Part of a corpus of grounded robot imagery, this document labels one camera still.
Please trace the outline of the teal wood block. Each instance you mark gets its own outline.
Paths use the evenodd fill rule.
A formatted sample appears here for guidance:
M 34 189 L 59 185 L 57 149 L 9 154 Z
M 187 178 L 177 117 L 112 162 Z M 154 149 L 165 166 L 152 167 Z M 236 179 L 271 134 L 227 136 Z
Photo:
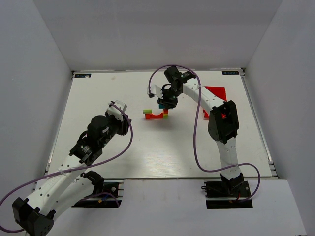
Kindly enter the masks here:
M 169 110 L 169 108 L 165 108 L 165 106 L 163 106 L 163 105 L 161 105 L 161 104 L 159 104 L 158 107 L 159 107 L 159 109 Z

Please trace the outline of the red arch wood block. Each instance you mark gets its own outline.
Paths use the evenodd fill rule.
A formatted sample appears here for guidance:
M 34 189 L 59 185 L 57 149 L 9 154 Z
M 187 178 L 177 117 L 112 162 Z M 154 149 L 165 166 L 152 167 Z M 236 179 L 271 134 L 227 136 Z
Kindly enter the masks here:
M 150 114 L 150 119 L 163 119 L 164 118 L 164 113 L 160 113 L 158 115 L 155 114 Z

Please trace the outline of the long green wood block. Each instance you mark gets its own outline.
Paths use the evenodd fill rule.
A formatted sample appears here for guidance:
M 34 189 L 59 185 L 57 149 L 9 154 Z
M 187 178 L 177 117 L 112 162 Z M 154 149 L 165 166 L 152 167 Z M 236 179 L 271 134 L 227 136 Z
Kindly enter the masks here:
M 151 115 L 152 113 L 152 110 L 143 110 L 143 114 L 145 115 Z

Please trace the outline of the red plastic bin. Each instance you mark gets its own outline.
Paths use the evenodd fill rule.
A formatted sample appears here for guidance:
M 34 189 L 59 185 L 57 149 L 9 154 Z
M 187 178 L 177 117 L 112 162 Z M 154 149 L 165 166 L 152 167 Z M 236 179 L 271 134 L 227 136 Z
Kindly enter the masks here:
M 205 88 L 208 91 L 210 91 L 211 93 L 213 93 L 216 97 L 218 97 L 224 101 L 227 101 L 225 87 L 205 86 Z M 203 109 L 203 118 L 204 118 L 204 120 L 209 119 L 209 115 L 204 109 Z

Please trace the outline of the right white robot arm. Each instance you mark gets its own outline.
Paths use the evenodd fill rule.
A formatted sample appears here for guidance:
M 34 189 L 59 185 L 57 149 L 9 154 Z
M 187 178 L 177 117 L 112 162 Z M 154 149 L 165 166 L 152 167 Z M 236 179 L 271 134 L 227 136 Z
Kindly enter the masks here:
M 164 71 L 164 75 L 168 84 L 149 91 L 158 97 L 157 103 L 164 109 L 175 108 L 178 97 L 184 94 L 206 111 L 209 116 L 208 133 L 216 141 L 223 168 L 220 174 L 223 192 L 227 195 L 236 193 L 244 182 L 236 151 L 239 129 L 236 104 L 232 100 L 226 102 L 202 87 L 197 76 L 190 71 L 182 73 L 176 66 L 170 66 Z

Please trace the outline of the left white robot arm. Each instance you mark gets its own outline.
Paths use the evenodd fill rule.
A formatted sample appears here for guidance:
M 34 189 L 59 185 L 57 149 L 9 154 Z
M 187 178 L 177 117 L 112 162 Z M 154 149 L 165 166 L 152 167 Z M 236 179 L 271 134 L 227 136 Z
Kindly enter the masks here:
M 13 202 L 14 219 L 28 235 L 47 235 L 55 220 L 86 196 L 110 194 L 104 188 L 104 178 L 91 167 L 115 135 L 131 132 L 126 108 L 120 101 L 111 102 L 104 115 L 92 118 L 57 171 L 26 198 Z

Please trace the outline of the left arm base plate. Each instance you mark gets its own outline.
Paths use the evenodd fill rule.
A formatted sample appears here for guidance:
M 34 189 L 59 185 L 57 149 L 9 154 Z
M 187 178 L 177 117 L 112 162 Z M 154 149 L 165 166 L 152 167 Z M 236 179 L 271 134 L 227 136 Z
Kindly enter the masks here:
M 124 181 L 105 180 L 103 187 L 75 203 L 72 208 L 118 209 L 123 200 Z

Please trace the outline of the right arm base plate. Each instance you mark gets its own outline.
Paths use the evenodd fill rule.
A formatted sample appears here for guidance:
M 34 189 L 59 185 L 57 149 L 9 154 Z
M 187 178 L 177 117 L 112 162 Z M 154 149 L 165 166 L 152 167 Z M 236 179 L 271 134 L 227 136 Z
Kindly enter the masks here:
M 207 209 L 249 209 L 253 208 L 252 200 L 246 200 L 251 195 L 247 181 L 228 194 L 220 181 L 204 182 L 201 189 L 205 192 Z

